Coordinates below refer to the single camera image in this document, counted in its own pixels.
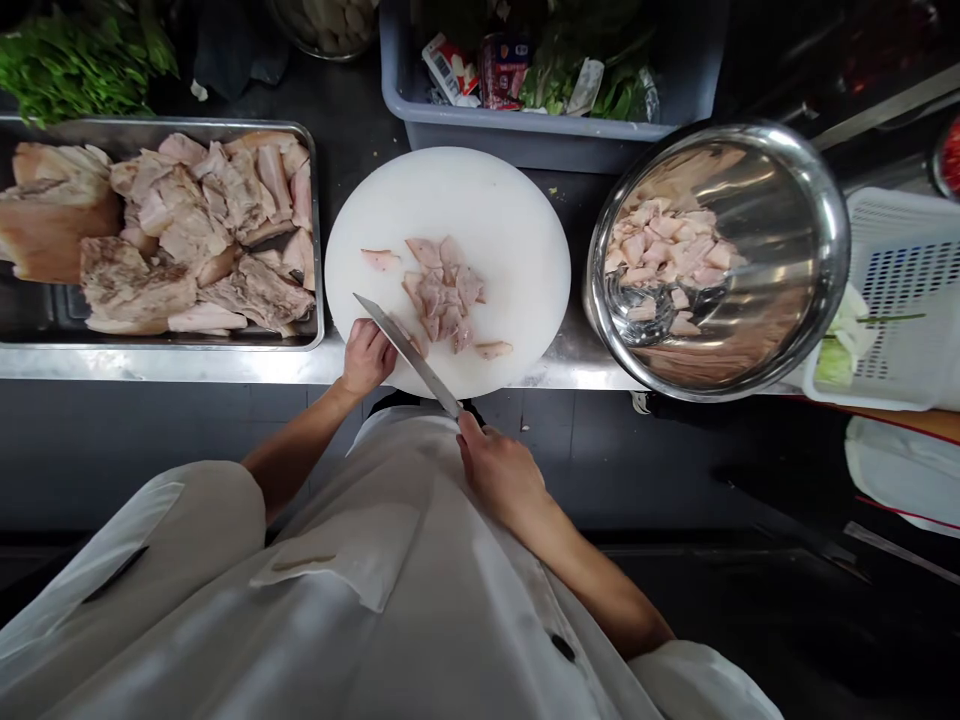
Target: hand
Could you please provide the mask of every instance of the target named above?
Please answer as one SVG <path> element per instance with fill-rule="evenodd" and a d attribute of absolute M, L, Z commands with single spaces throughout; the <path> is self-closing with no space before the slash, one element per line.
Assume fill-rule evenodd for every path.
<path fill-rule="evenodd" d="M 343 389 L 358 399 L 386 380 L 397 365 L 397 349 L 369 318 L 353 323 L 343 358 Z"/>
<path fill-rule="evenodd" d="M 481 430 L 472 413 L 460 413 L 457 422 L 467 483 L 487 512 L 530 547 L 557 508 L 533 455 L 489 425 Z"/>

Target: sleeve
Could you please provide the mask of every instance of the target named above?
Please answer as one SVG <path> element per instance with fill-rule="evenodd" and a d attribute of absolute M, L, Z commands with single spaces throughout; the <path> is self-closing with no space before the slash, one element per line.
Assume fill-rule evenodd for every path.
<path fill-rule="evenodd" d="M 672 640 L 628 665 L 672 720 L 783 720 L 749 675 L 706 645 Z"/>
<path fill-rule="evenodd" d="M 153 478 L 0 630 L 0 716 L 40 715 L 262 550 L 264 514 L 259 486 L 237 463 L 198 462 Z"/>

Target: white plastic basket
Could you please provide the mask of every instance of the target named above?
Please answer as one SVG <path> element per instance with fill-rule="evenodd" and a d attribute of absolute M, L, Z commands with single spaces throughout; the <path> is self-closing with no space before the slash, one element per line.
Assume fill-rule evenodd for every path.
<path fill-rule="evenodd" d="M 960 206 L 948 200 L 863 188 L 847 198 L 850 283 L 882 323 L 845 392 L 818 384 L 820 345 L 807 358 L 803 392 L 819 402 L 883 410 L 929 410 L 960 347 Z"/>

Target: gray plastic bin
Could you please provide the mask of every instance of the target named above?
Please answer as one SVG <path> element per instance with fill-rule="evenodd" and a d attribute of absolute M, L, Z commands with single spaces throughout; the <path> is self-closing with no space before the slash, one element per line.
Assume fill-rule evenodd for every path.
<path fill-rule="evenodd" d="M 517 167 L 620 174 L 650 143 L 710 117 L 727 29 L 727 0 L 648 0 L 662 125 L 432 105 L 414 44 L 409 0 L 380 6 L 383 99 L 410 147 L 454 145 Z"/>

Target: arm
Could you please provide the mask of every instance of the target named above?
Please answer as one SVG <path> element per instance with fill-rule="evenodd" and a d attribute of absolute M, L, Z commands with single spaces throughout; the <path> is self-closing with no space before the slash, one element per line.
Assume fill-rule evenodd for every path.
<path fill-rule="evenodd" d="M 530 451 L 468 412 L 457 436 L 467 482 L 503 523 L 570 588 L 620 655 L 629 660 L 674 639 L 640 589 L 588 543 L 547 493 Z"/>
<path fill-rule="evenodd" d="M 396 349 L 373 320 L 357 320 L 347 341 L 343 375 L 323 397 L 244 458 L 243 466 L 263 492 L 267 525 L 300 491 L 347 415 L 387 379 L 396 362 Z"/>

